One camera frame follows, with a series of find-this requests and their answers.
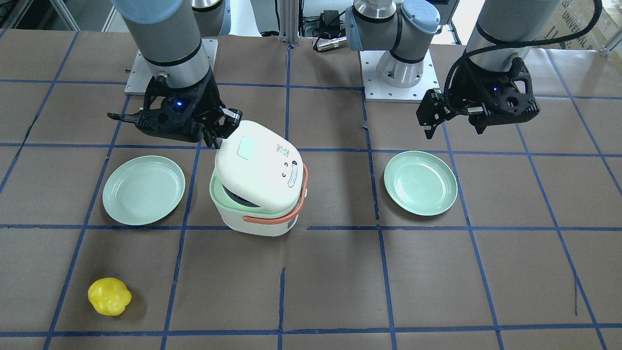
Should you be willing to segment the silver robot arm near pepper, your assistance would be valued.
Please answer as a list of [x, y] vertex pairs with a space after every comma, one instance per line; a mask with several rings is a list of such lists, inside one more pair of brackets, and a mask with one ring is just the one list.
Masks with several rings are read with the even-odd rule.
[[204, 37], [231, 29], [228, 0], [115, 0], [151, 73], [143, 106], [108, 113], [151, 137], [204, 140], [219, 149], [240, 125], [242, 111], [222, 102]]

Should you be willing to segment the black gripper other arm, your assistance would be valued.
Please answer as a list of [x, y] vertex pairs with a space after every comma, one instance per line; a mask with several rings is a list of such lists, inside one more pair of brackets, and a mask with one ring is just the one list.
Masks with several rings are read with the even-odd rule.
[[512, 57], [509, 68], [500, 72], [485, 70], [465, 58], [453, 73], [446, 98], [440, 89], [429, 89], [416, 111], [428, 140], [438, 126], [457, 115], [467, 116], [482, 135], [488, 126], [525, 123], [538, 113], [531, 75], [520, 56]]

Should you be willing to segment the black gripper near pepper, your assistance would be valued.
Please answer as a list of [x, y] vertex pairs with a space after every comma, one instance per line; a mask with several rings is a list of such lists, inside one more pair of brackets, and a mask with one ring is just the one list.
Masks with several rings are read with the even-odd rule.
[[184, 142], [204, 140], [209, 148], [220, 149], [242, 121], [242, 111], [227, 109], [209, 69], [193, 86], [169, 87], [164, 75], [151, 78], [143, 107], [134, 114], [108, 113], [112, 120], [131, 123], [142, 133]]

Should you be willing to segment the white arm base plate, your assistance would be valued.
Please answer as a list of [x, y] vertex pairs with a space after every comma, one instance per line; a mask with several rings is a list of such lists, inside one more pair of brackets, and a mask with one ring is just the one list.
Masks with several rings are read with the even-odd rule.
[[420, 103], [429, 89], [440, 90], [431, 54], [406, 64], [389, 51], [359, 53], [365, 98], [369, 102]]
[[127, 95], [143, 96], [152, 77], [164, 74], [173, 88], [185, 88], [202, 80], [215, 64], [218, 40], [202, 38], [201, 49], [193, 58], [177, 66], [157, 66], [148, 62], [141, 52], [134, 58], [124, 92]]

